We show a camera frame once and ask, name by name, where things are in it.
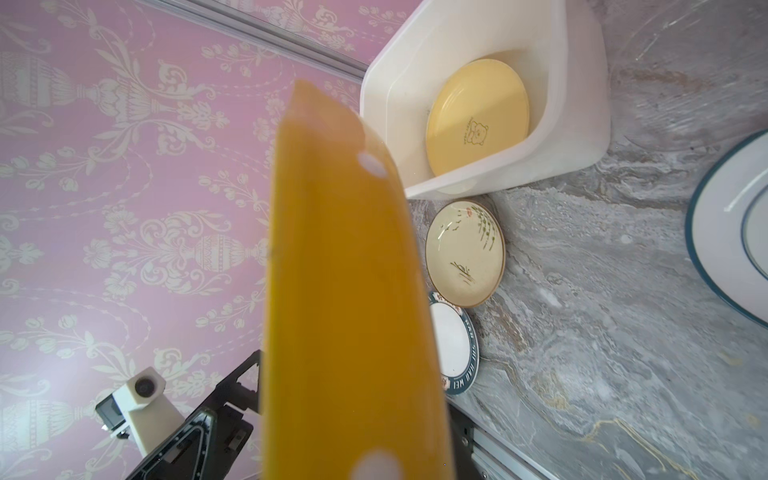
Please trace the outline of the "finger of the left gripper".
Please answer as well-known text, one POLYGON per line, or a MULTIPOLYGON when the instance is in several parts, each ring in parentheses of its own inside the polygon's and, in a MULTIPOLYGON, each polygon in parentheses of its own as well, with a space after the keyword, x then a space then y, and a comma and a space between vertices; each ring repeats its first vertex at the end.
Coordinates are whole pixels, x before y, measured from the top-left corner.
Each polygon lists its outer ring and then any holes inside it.
POLYGON ((231 404, 240 410, 250 410, 257 414, 260 409, 259 385, 261 381, 262 351, 254 351, 246 360, 236 367, 230 374, 224 377, 209 395, 214 405, 231 404), (241 382, 241 378, 252 369, 257 369, 256 386, 251 388, 241 382))
POLYGON ((127 479, 215 479, 216 414, 191 415, 127 475, 127 479))

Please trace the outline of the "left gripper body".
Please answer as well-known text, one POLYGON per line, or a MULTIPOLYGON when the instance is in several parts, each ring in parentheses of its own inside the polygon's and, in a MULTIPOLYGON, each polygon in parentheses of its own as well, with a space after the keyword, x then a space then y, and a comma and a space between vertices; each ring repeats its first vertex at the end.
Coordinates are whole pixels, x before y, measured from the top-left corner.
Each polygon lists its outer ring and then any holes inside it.
POLYGON ((205 406, 212 419, 206 459, 203 466, 204 479, 224 479, 253 433, 254 427, 244 419, 244 414, 260 413, 259 402, 243 405, 222 403, 205 406))

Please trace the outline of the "yellow polka dot plate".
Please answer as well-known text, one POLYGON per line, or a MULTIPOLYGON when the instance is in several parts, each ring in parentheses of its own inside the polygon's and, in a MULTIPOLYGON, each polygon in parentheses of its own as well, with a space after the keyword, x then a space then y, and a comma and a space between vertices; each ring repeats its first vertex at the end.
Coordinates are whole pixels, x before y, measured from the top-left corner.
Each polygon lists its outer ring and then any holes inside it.
POLYGON ((271 186, 267 479, 452 479, 446 399, 397 168, 348 107, 295 84, 271 186))

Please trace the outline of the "green rimmed white plate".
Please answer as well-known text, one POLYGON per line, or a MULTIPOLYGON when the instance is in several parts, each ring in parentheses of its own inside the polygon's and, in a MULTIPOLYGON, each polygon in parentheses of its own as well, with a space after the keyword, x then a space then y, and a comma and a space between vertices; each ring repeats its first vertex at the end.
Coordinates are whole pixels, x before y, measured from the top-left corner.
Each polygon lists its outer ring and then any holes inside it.
POLYGON ((457 396, 475 382, 479 370, 479 343, 467 312, 449 303, 437 291, 428 294, 444 392, 457 396))

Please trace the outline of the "pale yellow bear plate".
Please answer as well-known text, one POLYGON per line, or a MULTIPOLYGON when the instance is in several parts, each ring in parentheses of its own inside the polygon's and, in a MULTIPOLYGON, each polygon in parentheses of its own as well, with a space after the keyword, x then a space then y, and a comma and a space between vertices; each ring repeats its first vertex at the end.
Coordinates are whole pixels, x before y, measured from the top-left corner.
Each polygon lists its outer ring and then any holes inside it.
POLYGON ((434 176, 463 168, 523 142, 529 135, 530 102, 509 65, 473 61, 439 92, 427 121, 426 155, 434 176))

